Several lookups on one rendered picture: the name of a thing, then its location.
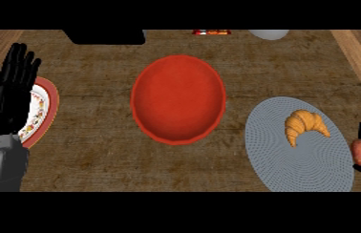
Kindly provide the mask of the red bowl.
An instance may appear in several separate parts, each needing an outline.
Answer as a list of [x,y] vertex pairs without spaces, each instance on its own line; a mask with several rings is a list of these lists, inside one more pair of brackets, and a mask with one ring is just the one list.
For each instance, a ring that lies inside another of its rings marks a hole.
[[227,87],[210,64],[176,54],[157,59],[135,79],[134,120],[150,138],[187,145],[213,132],[227,111]]

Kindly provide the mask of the white rounded bowl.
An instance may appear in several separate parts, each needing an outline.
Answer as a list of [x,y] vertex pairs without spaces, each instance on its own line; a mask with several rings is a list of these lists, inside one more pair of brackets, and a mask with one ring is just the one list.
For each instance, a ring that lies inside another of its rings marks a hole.
[[250,30],[250,33],[261,39],[280,40],[286,37],[289,30]]

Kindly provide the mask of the black appliance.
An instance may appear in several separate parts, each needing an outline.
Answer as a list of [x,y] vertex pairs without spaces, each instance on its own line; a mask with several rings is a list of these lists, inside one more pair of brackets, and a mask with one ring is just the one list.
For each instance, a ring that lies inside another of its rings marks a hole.
[[77,45],[142,45],[142,30],[64,30]]

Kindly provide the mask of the orange-red squash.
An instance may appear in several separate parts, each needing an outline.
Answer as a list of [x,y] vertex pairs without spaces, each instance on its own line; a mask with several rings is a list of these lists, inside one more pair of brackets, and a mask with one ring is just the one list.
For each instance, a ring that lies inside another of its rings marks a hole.
[[351,153],[355,164],[361,166],[361,139],[351,143]]

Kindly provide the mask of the red printed packet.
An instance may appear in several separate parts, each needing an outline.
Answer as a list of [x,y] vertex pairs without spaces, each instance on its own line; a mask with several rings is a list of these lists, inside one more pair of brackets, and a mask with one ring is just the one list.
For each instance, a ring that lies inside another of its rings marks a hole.
[[193,30],[194,35],[230,35],[231,30]]

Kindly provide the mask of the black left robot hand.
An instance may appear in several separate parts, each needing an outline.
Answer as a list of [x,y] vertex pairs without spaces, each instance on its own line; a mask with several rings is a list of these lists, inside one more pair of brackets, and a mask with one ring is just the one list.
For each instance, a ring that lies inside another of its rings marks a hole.
[[15,135],[27,123],[40,65],[27,45],[14,43],[0,70],[0,135]]

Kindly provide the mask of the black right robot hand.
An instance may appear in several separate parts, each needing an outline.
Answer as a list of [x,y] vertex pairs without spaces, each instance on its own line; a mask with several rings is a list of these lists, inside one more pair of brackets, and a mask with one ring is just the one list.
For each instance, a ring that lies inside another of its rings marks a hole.
[[[358,124],[358,139],[361,139],[361,122],[360,122],[360,124]],[[354,165],[352,165],[352,168],[354,168],[358,172],[361,172],[361,165],[354,164]]]

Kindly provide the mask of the grey woven oval placemat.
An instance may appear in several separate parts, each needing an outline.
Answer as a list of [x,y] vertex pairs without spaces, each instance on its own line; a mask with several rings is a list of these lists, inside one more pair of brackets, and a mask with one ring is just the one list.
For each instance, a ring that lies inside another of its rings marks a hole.
[[[307,132],[292,147],[286,118],[299,109],[320,114],[330,137]],[[271,191],[351,191],[354,162],[347,139],[329,116],[308,102],[287,96],[265,99],[249,114],[244,140],[256,175]]]

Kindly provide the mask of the golden croissant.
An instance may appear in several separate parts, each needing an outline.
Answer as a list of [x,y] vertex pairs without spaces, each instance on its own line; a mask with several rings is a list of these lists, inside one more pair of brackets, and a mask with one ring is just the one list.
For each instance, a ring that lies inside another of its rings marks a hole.
[[330,131],[321,115],[299,109],[286,118],[286,140],[292,147],[296,147],[298,137],[311,131],[320,132],[327,138],[330,137]]

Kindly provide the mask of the red-rimmed patterned white plate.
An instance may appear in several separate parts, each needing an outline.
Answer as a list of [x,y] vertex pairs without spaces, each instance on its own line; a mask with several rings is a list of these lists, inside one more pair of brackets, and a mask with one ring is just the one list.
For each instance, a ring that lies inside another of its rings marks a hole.
[[55,120],[60,107],[60,94],[55,84],[43,77],[37,77],[31,90],[31,104],[28,119],[18,136],[26,148],[31,148],[40,141]]

